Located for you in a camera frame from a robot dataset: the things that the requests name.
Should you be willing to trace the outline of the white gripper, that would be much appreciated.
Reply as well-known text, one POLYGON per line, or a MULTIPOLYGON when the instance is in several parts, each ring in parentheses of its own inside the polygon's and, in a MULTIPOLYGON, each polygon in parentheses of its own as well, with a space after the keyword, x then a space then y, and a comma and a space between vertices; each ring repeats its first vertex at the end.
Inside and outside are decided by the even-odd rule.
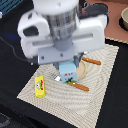
POLYGON ((102 48, 106 26, 105 14, 79 19, 73 12, 41 16, 30 10, 21 17, 17 31, 27 61, 42 65, 102 48))

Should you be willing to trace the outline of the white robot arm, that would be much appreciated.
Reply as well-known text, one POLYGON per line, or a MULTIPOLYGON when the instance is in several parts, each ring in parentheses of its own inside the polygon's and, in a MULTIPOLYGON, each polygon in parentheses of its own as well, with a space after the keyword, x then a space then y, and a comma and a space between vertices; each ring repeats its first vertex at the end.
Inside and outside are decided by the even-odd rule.
POLYGON ((104 46, 107 16, 79 14, 79 0, 32 0, 34 8, 18 23, 21 47, 30 63, 71 60, 75 54, 104 46))

